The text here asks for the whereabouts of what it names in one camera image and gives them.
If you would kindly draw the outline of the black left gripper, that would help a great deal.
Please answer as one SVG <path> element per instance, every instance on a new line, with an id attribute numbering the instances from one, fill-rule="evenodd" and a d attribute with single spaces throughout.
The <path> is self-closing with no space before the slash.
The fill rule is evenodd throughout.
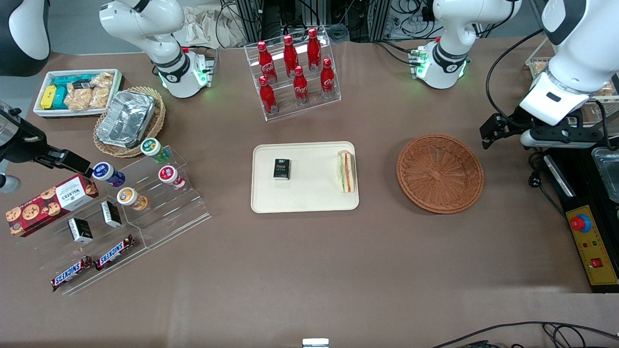
<path id="1" fill-rule="evenodd" d="M 584 125 L 581 109 L 568 113 L 557 125 L 551 126 L 533 117 L 524 109 L 515 109 L 508 118 L 500 113 L 493 113 L 480 126 L 482 148 L 489 149 L 497 140 L 510 136 L 508 120 L 529 132 L 536 141 L 602 141 L 602 130 Z"/>

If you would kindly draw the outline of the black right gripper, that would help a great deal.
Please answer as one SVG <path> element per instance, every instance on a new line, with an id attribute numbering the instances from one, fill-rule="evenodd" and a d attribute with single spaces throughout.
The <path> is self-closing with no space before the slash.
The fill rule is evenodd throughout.
<path id="1" fill-rule="evenodd" d="M 0 149 L 1 160 L 37 161 L 48 155 L 51 165 L 55 168 L 63 168 L 84 177 L 91 177 L 92 174 L 90 161 L 85 158 L 66 149 L 50 148 L 48 151 L 46 134 L 37 128 L 19 129 Z"/>

